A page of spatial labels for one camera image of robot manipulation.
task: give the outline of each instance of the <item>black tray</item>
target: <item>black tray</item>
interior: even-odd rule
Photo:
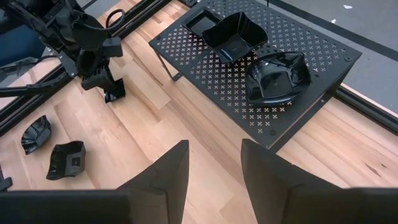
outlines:
[[[217,14],[211,12],[206,7],[202,7],[197,13],[183,21],[181,25],[196,36],[202,37],[203,31],[212,28],[220,20],[221,18]]]
[[[244,12],[237,12],[204,31],[203,40],[217,53],[221,63],[234,63],[266,43],[268,36]]]

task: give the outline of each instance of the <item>black square dish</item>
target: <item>black square dish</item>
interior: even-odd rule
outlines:
[[[51,153],[47,180],[76,177],[85,169],[86,148],[82,141],[55,145]]]
[[[233,63],[253,48],[266,43],[268,36],[244,12],[237,12],[205,30],[203,40],[216,52],[221,63]]]
[[[203,31],[212,28],[220,20],[220,16],[211,12],[206,7],[202,7],[197,13],[182,22],[181,25],[196,36],[202,37]]]

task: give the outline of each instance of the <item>gray floor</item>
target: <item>gray floor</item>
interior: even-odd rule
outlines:
[[[284,1],[324,20],[335,19],[335,24],[338,26],[398,50],[397,0]],[[288,12],[284,13],[361,51],[363,55],[350,71],[344,83],[398,113],[398,62],[334,35]]]

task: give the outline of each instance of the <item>black crumpled bowl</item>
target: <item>black crumpled bowl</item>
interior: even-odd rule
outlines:
[[[203,40],[216,52],[221,63],[233,63],[268,41],[265,30],[253,23],[244,12],[225,17],[202,34]]]
[[[311,75],[301,52],[266,55],[246,70],[246,94],[250,104],[272,106],[287,103],[311,84]]]
[[[35,120],[24,132],[21,139],[25,154],[29,155],[42,146],[51,135],[51,125],[47,117],[43,115]]]
[[[85,169],[86,148],[82,141],[55,145],[50,159],[47,180],[76,177]]]

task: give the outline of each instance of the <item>black cable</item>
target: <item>black cable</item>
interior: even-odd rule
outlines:
[[[112,18],[115,14],[117,14],[117,13],[119,13],[119,12],[122,14],[121,17],[120,17],[120,20],[119,20],[117,23],[113,24],[111,27],[109,27],[109,21],[111,20],[111,18]],[[111,14],[110,14],[110,15],[108,16],[108,18],[106,19],[106,28],[93,27],[93,26],[87,25],[87,24],[85,24],[85,23],[83,23],[83,22],[82,22],[81,24],[82,24],[83,26],[85,26],[85,27],[87,27],[87,28],[89,28],[89,29],[93,29],[93,30],[111,31],[111,30],[113,30],[113,29],[119,28],[119,27],[123,24],[125,16],[126,16],[126,13],[124,12],[123,9],[117,9],[117,10],[111,12]]]

